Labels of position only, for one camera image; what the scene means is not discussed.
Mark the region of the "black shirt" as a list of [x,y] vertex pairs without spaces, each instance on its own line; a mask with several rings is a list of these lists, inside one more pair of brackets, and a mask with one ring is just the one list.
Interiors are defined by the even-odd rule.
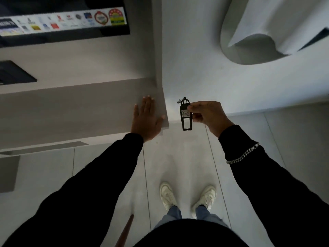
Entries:
[[180,219],[154,228],[133,247],[249,247],[230,228],[196,219]]

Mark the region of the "black television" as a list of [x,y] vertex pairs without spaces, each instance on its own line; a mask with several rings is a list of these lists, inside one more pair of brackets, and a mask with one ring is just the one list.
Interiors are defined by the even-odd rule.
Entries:
[[[0,17],[117,7],[123,7],[127,17],[124,0],[0,0]],[[70,31],[37,33],[11,37],[0,36],[0,48],[75,41],[100,37],[125,36],[129,34],[130,28],[128,22],[128,25],[106,28],[84,28]]]

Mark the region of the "person's right forearm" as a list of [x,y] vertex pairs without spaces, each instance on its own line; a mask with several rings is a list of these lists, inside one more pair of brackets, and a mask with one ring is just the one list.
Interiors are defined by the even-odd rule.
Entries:
[[224,130],[218,140],[235,181],[275,247],[329,247],[329,204],[238,125]]

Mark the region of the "black plastic key tag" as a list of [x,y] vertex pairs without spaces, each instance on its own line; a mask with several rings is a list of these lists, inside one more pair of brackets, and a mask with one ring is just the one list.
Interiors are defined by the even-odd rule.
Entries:
[[180,103],[180,117],[182,122],[183,131],[191,131],[192,130],[192,115],[188,111],[187,106],[190,104],[190,101],[184,97],[179,101]]

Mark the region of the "person's right hand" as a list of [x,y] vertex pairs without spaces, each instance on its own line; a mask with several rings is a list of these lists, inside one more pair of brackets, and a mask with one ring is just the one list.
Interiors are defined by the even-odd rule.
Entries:
[[224,130],[234,125],[234,123],[232,123],[232,121],[230,121],[226,116],[220,102],[198,101],[194,103],[204,104],[204,110],[202,112],[205,121],[204,124],[217,138],[220,137]]

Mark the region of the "colourful sticker strip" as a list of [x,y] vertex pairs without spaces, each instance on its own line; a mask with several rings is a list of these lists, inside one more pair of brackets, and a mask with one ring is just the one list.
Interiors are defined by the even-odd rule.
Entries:
[[0,36],[128,25],[123,7],[0,17]]

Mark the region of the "person's left forearm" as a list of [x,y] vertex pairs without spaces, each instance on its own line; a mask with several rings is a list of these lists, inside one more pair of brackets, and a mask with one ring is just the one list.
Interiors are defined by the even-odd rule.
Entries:
[[126,134],[42,201],[2,247],[100,247],[143,138]]

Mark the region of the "grey wall shelf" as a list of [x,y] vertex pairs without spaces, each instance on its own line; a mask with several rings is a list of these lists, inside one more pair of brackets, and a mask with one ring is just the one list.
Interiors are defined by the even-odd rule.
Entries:
[[166,115],[153,78],[1,94],[0,150],[130,132],[134,105],[148,95]]

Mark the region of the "white sneaker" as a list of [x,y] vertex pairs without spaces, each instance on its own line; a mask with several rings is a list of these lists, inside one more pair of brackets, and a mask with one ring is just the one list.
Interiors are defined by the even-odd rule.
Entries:
[[172,187],[169,183],[162,182],[160,184],[159,193],[160,193],[160,199],[161,199],[161,201],[162,201],[162,203],[163,203],[163,205],[164,205],[167,212],[173,206],[178,207],[178,203],[177,203],[176,198],[174,196]]
[[200,212],[201,216],[210,213],[211,207],[216,199],[216,188],[212,185],[207,186],[201,193],[199,200],[191,207],[191,216],[197,219],[197,211]]

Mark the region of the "light blue jeans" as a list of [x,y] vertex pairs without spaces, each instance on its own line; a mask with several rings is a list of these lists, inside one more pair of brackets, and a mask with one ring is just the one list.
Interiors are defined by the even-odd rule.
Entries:
[[[220,224],[224,227],[229,228],[229,226],[227,224],[225,224],[223,222],[223,220],[220,219],[217,215],[210,213],[210,211],[208,210],[208,208],[205,205],[197,206],[195,212],[196,212],[197,220],[213,222],[213,223]],[[167,214],[162,217],[162,219],[158,222],[158,224],[156,224],[154,229],[163,224],[166,224],[168,222],[171,222],[174,220],[180,220],[180,219],[182,219],[180,209],[177,206],[172,206],[169,209],[169,211],[167,212]]]

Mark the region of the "black box device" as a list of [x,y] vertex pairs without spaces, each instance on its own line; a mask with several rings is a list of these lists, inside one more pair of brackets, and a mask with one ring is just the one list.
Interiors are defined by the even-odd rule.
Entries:
[[37,79],[13,61],[0,61],[0,85],[34,83]]

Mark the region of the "white curved fixture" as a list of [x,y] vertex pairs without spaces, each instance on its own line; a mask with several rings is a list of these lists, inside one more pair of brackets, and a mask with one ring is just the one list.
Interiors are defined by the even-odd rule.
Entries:
[[232,0],[220,33],[240,65],[272,62],[329,37],[329,0]]

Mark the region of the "person's left hand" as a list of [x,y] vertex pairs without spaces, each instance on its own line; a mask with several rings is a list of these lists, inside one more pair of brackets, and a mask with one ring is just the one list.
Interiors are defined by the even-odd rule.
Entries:
[[150,96],[150,113],[144,114],[144,96],[141,107],[139,108],[139,117],[132,121],[131,133],[139,134],[143,142],[147,142],[156,137],[162,127],[156,127],[156,121],[160,116],[155,114],[155,99]]

